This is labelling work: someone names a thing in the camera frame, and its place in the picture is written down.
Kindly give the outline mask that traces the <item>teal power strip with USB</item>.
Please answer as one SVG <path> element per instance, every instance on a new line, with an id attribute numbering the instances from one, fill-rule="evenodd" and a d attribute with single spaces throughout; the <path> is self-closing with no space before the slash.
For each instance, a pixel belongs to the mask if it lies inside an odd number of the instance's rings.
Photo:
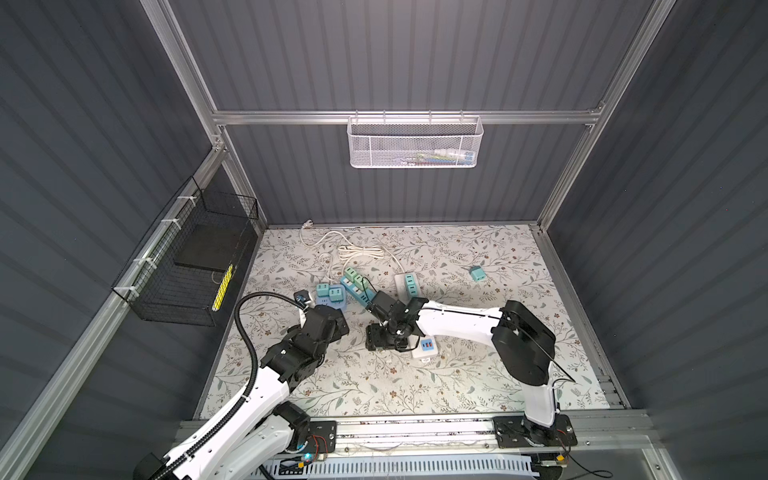
<path id="1" fill-rule="evenodd" d="M 340 283 L 346 289 L 349 295 L 351 295 L 366 310 L 368 310 L 377 293 L 377 290 L 375 289 L 375 287 L 367 277 L 365 277 L 365 279 L 367 280 L 367 289 L 365 291 L 361 291 L 353 284 L 352 281 L 348 280 L 344 276 L 344 271 L 343 271 L 343 275 L 341 276 Z"/>

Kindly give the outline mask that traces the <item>white long power strip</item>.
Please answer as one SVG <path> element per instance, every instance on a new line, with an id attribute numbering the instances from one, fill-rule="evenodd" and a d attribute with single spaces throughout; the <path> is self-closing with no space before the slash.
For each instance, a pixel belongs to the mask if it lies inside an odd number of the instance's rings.
<path id="1" fill-rule="evenodd" d="M 406 283 L 405 283 L 406 274 L 408 273 L 396 274 L 394 276 L 397 298 L 404 304 L 408 304 L 408 302 L 412 299 L 412 298 L 408 298 L 408 295 L 406 292 Z M 418 288 L 420 291 L 419 297 L 421 297 L 422 292 L 421 292 L 419 283 L 418 283 Z M 430 362 L 433 357 L 436 357 L 439 354 L 436 340 L 431 336 L 425 336 L 425 335 L 410 336 L 408 339 L 408 349 L 412 355 L 412 358 L 416 360 L 420 360 L 422 363 Z"/>

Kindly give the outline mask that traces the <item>lavender square power socket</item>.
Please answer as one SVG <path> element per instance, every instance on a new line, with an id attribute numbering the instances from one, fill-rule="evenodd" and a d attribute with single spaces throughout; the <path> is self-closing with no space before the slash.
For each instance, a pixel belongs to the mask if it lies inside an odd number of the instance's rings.
<path id="1" fill-rule="evenodd" d="M 320 283 L 315 287 L 314 301 L 316 305 L 325 305 L 345 311 L 347 291 L 341 284 Z"/>

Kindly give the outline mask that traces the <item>green plug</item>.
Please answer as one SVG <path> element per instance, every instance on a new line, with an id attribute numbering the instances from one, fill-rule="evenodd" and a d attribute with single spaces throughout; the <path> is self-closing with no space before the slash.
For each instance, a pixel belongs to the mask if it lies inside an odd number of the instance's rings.
<path id="1" fill-rule="evenodd" d="M 361 274 L 354 275 L 352 282 L 361 291 L 365 291 L 367 289 L 367 280 Z"/>
<path id="2" fill-rule="evenodd" d="M 358 281 L 359 274 L 353 267 L 346 267 L 344 270 L 344 276 L 348 280 L 355 282 Z"/>

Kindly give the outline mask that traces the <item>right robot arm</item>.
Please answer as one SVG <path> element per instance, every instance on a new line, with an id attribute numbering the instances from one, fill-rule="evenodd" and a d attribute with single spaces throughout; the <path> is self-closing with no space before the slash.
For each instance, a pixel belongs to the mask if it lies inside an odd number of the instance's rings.
<path id="1" fill-rule="evenodd" d="M 523 424 L 531 432 L 554 428 L 558 405 L 550 367 L 554 333 L 524 304 L 509 300 L 499 308 L 451 306 L 424 297 L 404 303 L 383 291 L 366 305 L 376 322 L 366 327 L 366 348 L 406 353 L 428 337 L 452 337 L 495 350 L 508 374 L 521 384 Z"/>

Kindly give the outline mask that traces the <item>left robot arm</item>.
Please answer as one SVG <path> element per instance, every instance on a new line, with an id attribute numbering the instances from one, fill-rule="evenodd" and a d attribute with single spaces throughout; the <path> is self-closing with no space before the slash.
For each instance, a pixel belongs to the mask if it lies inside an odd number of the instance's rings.
<path id="1" fill-rule="evenodd" d="M 147 455 L 135 479 L 243 478 L 272 456 L 294 447 L 296 428 L 276 410 L 320 366 L 330 344 L 349 333 L 341 310 L 326 305 L 304 311 L 304 322 L 270 346 L 250 380 L 207 423 L 159 458 Z"/>

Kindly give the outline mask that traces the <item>yellow marker in basket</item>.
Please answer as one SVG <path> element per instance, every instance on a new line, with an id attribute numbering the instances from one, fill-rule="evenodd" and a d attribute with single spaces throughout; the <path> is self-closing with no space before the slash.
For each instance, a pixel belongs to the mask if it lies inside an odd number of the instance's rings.
<path id="1" fill-rule="evenodd" d="M 221 309 L 221 306 L 223 305 L 224 299 L 227 294 L 229 284 L 232 280 L 233 274 L 234 274 L 234 265 L 230 264 L 222 276 L 222 279 L 219 283 L 219 288 L 216 292 L 216 296 L 214 297 L 214 300 L 211 306 L 211 310 L 213 312 L 218 312 Z"/>

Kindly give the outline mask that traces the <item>black pad in basket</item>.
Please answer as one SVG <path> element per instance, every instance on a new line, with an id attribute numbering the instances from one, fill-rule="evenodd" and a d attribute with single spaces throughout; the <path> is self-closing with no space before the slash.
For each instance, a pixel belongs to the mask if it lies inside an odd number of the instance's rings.
<path id="1" fill-rule="evenodd" d="M 239 231 L 198 224 L 176 253 L 174 264 L 224 273 L 232 263 L 239 239 Z"/>

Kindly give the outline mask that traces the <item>pens in white basket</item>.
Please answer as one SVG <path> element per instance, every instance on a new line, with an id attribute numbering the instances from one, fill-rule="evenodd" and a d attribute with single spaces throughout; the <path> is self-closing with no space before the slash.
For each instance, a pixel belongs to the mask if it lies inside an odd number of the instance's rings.
<path id="1" fill-rule="evenodd" d="M 436 149 L 433 151 L 411 152 L 405 157 L 399 158 L 398 162 L 409 166 L 447 166 L 447 167 L 467 167 L 472 168 L 476 165 L 476 152 L 464 149 Z"/>

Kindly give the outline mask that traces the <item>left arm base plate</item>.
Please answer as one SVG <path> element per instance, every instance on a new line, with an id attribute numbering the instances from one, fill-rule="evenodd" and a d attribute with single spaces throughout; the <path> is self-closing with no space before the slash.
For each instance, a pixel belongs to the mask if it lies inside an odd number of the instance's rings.
<path id="1" fill-rule="evenodd" d="M 336 450 L 338 422 L 333 420 L 310 420 L 301 426 L 284 450 L 288 454 L 330 454 Z"/>

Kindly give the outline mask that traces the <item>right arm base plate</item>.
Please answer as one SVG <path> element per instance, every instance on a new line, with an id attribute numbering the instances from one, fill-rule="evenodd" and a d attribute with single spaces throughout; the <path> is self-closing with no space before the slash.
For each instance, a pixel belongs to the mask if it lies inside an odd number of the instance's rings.
<path id="1" fill-rule="evenodd" d="M 495 416 L 493 431 L 500 448 L 574 447 L 578 444 L 570 418 L 556 414 L 552 426 L 544 427 L 524 415 Z"/>

